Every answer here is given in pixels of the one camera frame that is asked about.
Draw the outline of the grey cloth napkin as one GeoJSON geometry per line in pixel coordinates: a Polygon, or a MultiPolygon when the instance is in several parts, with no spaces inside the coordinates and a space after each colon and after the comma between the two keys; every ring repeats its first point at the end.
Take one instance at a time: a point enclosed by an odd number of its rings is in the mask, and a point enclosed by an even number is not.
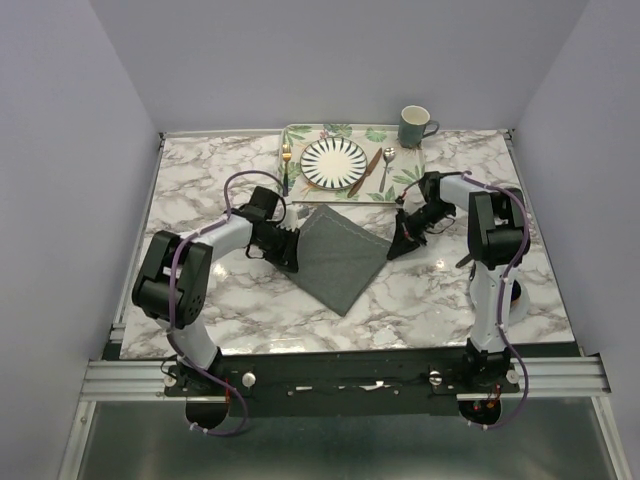
{"type": "Polygon", "coordinates": [[[389,241],[323,205],[302,225],[299,270],[287,277],[345,316],[385,266],[389,247],[389,241]]]}

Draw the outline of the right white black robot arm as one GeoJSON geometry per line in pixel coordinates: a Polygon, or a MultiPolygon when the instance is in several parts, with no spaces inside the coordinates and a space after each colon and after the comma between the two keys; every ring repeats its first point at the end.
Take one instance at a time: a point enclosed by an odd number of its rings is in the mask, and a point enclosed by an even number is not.
{"type": "Polygon", "coordinates": [[[529,220],[522,192],[473,179],[468,172],[427,172],[414,183],[424,204],[412,213],[404,208],[408,192],[396,199],[394,237],[387,253],[394,260],[427,243],[426,231],[458,209],[467,212],[469,295],[474,308],[472,326],[461,366],[462,384],[480,392],[507,375],[513,347],[510,326],[524,320],[530,299],[518,280],[528,253],[529,220]]]}

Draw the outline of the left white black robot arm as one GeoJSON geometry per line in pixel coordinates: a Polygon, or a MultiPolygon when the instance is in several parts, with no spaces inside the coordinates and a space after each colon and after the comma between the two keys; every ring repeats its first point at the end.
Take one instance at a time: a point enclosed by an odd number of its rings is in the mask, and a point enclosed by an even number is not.
{"type": "Polygon", "coordinates": [[[256,247],[261,260],[296,273],[297,223],[295,208],[258,186],[247,203],[200,231],[179,235],[162,230],[152,237],[133,285],[132,303],[165,330],[178,364],[188,372],[188,384],[197,393],[209,395],[239,380],[239,392],[250,394],[256,383],[251,371],[224,369],[221,349],[200,318],[212,264],[233,251],[256,247]]]}

